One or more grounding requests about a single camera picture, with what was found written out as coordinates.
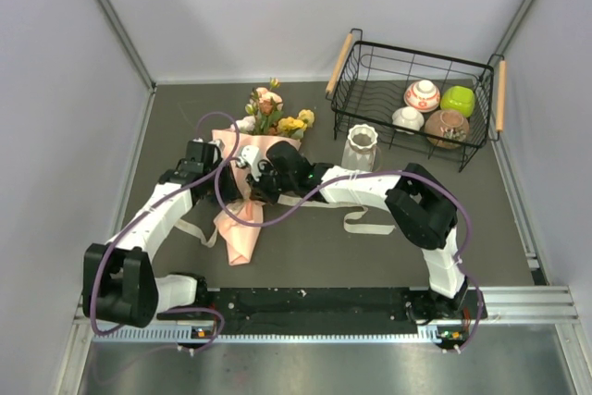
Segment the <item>pink wrapping paper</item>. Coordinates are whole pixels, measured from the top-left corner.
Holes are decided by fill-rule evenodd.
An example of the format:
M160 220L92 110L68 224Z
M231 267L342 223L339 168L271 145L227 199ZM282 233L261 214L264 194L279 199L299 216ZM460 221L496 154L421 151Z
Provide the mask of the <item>pink wrapping paper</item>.
M223 142L224 149L222 150L222 155L224 158L228 157L235 143L235 132L231 129L213 130L212 138ZM280 141L288 142L296 149L301 147L300 141L291 138L280 136L253 136L242 133L240 135L239 149L245 145L253 145L260 150L262 156L265 156L267 149L274 143ZM231 163L230 166L241 193L241 198L234 203L228 204L227 208L235 216L247 222L263 223L263 205L249 199L251 190L246 181L248 170L239 169L235 167L233 163ZM230 265L249 264L261 229L239 224L223 211L216 216L215 226L218 234L226 242L228 263Z

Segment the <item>artificial flower bunch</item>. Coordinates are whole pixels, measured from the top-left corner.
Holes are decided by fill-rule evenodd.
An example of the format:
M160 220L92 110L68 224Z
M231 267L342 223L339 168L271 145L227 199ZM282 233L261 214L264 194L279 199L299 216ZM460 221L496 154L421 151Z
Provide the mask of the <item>artificial flower bunch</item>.
M252 89L245 106L246 116L236 121L241 133L300 141L314 126L315 112L310 109L302 109L296 117L285 114L283 98L276 92L279 86L280 81L271 78L266 87Z

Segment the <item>cream ribbon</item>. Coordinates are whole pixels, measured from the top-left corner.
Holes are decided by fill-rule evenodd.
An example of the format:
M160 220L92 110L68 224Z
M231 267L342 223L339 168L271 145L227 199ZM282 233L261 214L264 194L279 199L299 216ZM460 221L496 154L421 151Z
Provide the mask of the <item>cream ribbon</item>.
M349 212L343 217L343 228L345 231L353 234L371 234L371 235L389 235L393 230L396 229L395 225L385 224L365 224L359 223L368 212L366 206L359 204L324 204L319 202L306 202L302 207L315 207L315 208L326 208L326 209L337 209L337 208L353 208L360 207L359 211ZM176 224L175 228L180 231L189 234L196 238L203 246L212 248L217 239L218 229L216 228L210 237L206 237L204 232L196 225L180 219Z

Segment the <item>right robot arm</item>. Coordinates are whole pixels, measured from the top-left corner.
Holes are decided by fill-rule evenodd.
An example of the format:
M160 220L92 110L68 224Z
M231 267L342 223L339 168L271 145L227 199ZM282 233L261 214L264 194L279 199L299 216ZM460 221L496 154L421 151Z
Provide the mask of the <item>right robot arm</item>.
M432 305L421 316L451 317L465 306L466 277L455 258L457 206L422 166L374 175L311 163L288 142L272 144L265 154L246 145L240 160L250 170L246 181L256 201L275 204L292 194L307 203L352 204L390 213L405 239L420 248L427 266Z

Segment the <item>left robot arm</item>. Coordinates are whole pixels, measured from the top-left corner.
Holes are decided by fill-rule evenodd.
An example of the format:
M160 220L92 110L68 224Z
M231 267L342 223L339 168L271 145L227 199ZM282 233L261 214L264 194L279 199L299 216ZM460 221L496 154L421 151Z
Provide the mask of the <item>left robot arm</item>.
M210 297L203 277L178 272L156 278L152 261L182 217L214 194L222 148L220 140L188 142L185 156L161 175L128 225L109 241L87 248L81 293L85 316L146 327L156 315L177 307L193 318L207 312Z

